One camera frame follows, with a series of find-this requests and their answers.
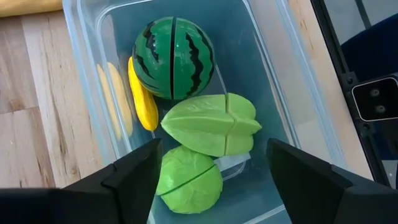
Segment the plastic bin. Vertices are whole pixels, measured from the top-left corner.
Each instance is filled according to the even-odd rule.
[[[163,139],[165,151],[178,146],[160,125],[154,133],[142,128],[127,77],[127,60],[138,33],[161,17],[191,20],[212,40],[217,66],[202,95],[236,93],[257,109],[256,119],[263,128],[254,135],[253,150],[216,160],[224,187],[215,206],[201,214],[181,215],[155,197],[149,223],[289,223],[264,157],[269,138],[346,168],[285,0],[64,0],[63,6],[104,163],[154,137]],[[112,85],[113,104],[104,99],[96,67],[104,69],[111,83],[108,62],[122,76],[134,119],[131,137]],[[161,120],[171,105],[158,101],[158,106]],[[110,107],[116,111],[121,138],[115,133]]]

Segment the toy watermelon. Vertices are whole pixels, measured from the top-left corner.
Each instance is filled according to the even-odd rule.
[[[138,35],[133,64],[142,85],[155,96],[182,100],[209,83],[215,69],[213,45],[193,22],[165,17]]]

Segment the wooden floor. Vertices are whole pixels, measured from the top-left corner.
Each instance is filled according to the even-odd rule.
[[[0,19],[0,187],[63,187],[102,167],[63,12]]]

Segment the yellow banana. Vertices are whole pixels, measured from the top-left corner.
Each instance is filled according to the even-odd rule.
[[[129,59],[128,70],[130,87],[138,119],[146,130],[155,131],[159,123],[159,114],[155,100],[152,93],[145,89],[138,80],[134,67],[132,66],[132,57]]]

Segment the blue surface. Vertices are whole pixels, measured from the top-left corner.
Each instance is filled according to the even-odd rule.
[[[261,50],[256,44],[257,35],[244,2],[158,0],[113,9],[106,17],[111,17],[113,21],[119,57],[131,55],[136,36],[146,24],[165,16],[193,21],[213,42],[220,72],[215,70],[212,81],[202,95],[225,93],[224,83],[227,92],[239,94],[253,103],[257,109],[256,119],[263,128],[254,135],[254,148],[250,152],[252,159],[246,163],[241,174],[224,182],[221,197],[213,208],[201,214],[181,215],[172,213],[156,197],[152,209],[156,223],[244,223],[282,205],[267,167],[265,149],[269,138],[287,141],[287,136],[261,60]],[[127,58],[120,57],[120,60],[120,66],[126,66]],[[176,102],[156,100],[161,120]],[[155,136],[163,139],[165,153],[178,146],[161,127],[155,131]],[[151,134],[135,120],[134,133],[130,138],[132,148],[150,139]]]

